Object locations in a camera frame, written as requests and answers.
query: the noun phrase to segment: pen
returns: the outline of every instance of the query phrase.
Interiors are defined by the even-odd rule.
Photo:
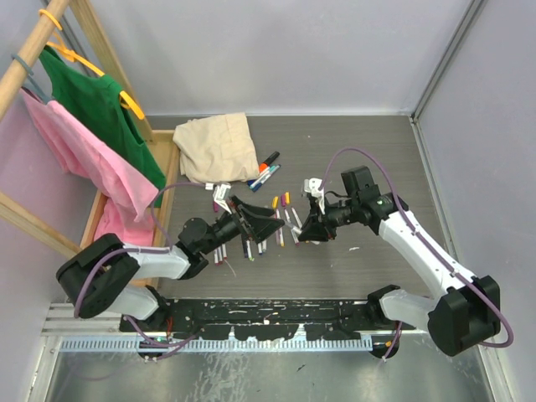
[[[253,255],[251,254],[251,242],[249,240],[246,240],[245,241],[245,245],[248,249],[248,258],[250,259],[250,261],[253,260]]]
[[[218,247],[218,261],[220,264],[224,263],[224,257],[223,257],[223,252],[221,250],[221,246]]]
[[[291,224],[292,221],[291,221],[291,216],[288,214],[288,211],[286,209],[284,209],[285,211],[285,217],[286,217],[286,221]],[[291,235],[292,235],[292,239],[294,240],[294,244],[295,245],[300,245],[300,242],[298,241],[298,236],[296,236],[296,233],[294,233],[294,230],[291,230]]]
[[[280,153],[278,151],[275,151],[272,153],[263,163],[259,166],[259,173],[263,173],[267,168],[270,167],[270,165],[276,161],[276,159],[279,157]],[[248,180],[248,186],[253,184],[255,180]]]
[[[302,228],[302,222],[300,221],[300,217],[298,216],[298,212],[294,209],[294,207],[291,207],[292,213],[294,214],[294,218],[296,218],[296,223],[298,224],[298,228]]]
[[[244,236],[242,236],[242,248],[244,249],[244,258],[248,258],[248,245],[245,243]]]
[[[279,209],[276,209],[276,218],[281,219]],[[283,228],[279,228],[277,231],[279,232],[279,244],[281,245],[281,247],[285,247],[285,240],[283,239]]]
[[[268,167],[267,169],[265,169],[265,171],[263,173],[260,174],[259,178],[257,178],[251,185],[250,185],[250,188],[253,189],[257,184],[260,183],[260,181],[268,174],[270,174],[270,172],[272,171],[274,167],[273,166],[270,166]]]
[[[256,184],[253,188],[251,188],[251,190],[253,190],[253,192],[257,191],[264,183],[266,183],[268,181],[269,178],[271,178],[271,176],[277,171],[277,169],[279,169],[281,167],[281,165],[275,165],[275,166],[272,166],[270,168],[270,171],[265,175],[263,176],[263,178],[260,180],[260,183]]]

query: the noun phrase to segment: beige cloth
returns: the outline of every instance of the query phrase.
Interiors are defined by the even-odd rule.
[[[175,128],[181,174],[196,183],[259,177],[259,163],[245,113],[191,120]]]

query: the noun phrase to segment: wooden frame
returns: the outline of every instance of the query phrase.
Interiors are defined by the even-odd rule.
[[[136,95],[126,77],[125,70],[122,68],[116,51],[111,46],[110,40],[102,28],[101,22],[90,0],[51,0],[46,9],[57,20],[60,20],[67,6],[70,6],[78,20],[103,70],[116,80],[136,101]],[[19,57],[30,67],[34,66],[35,61],[43,51],[54,29],[55,25],[49,17],[46,15],[39,17],[33,31],[18,51]],[[13,103],[18,90],[24,80],[26,80],[26,75],[26,69],[17,60],[14,60],[0,80],[0,121],[5,116],[9,106]],[[139,120],[134,117],[133,120],[147,141],[147,145],[155,157],[158,166],[166,173],[166,183],[175,183],[178,175],[178,148],[172,141],[173,131],[154,131],[149,125],[147,118]],[[85,226],[84,235],[79,245],[67,239],[56,229],[46,224],[42,219],[33,215],[2,192],[0,192],[0,217],[14,224],[35,239],[45,243],[51,249],[58,251],[67,258],[71,258],[93,241],[105,203],[106,196],[100,191],[97,191],[90,216]],[[173,190],[169,190],[163,196],[161,208],[157,209],[157,218],[164,228],[167,228],[169,224],[172,204]],[[163,234],[155,231],[153,245],[161,246],[164,244],[164,241]],[[155,286],[157,284],[156,280],[133,281],[133,283],[139,286],[147,284]]]

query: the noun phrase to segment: gray wall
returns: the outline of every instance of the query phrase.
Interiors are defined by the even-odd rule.
[[[92,2],[149,115],[369,115],[415,108],[469,0]]]
[[[421,118],[456,248],[500,284],[508,373],[534,400],[536,3],[487,2]]]
[[[0,13],[0,75],[37,22],[41,2],[10,0],[7,8]],[[41,66],[34,71],[49,87]],[[80,241],[95,188],[62,173],[20,98],[0,122],[0,191]],[[0,327],[11,339],[2,348],[0,399],[18,402],[28,392],[49,304],[64,298],[54,275],[65,258],[2,219],[0,239]]]

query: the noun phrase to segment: metal floor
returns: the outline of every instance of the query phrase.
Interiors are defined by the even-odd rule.
[[[169,128],[185,120],[160,117],[152,123],[156,128]],[[257,116],[249,117],[248,122],[259,161],[279,151],[277,162],[281,169],[257,193],[252,193],[245,183],[234,183],[232,191],[246,203],[271,205],[274,196],[290,191],[291,204],[304,221],[308,202],[301,197],[303,179],[321,178],[338,149],[363,147],[385,165],[402,199],[430,235],[443,244],[407,117]],[[381,191],[387,193],[379,170],[355,152],[343,154],[334,163],[326,190],[342,192],[340,172],[362,164],[371,167]],[[197,188],[176,190],[170,223],[174,239],[185,219],[193,216],[214,222],[211,193]],[[240,239],[235,239],[227,246],[234,273],[227,265],[211,263],[192,280],[160,280],[160,292],[174,297],[362,298],[393,283],[415,294],[428,294],[402,257],[359,224],[339,229],[338,237],[323,245],[295,247],[290,231],[284,231],[285,248],[276,245],[272,237],[267,253],[251,262],[244,258]]]
[[[90,381],[81,377],[108,379]],[[476,348],[455,358],[427,335],[402,335],[387,363],[367,352],[60,353],[47,402],[485,402]]]

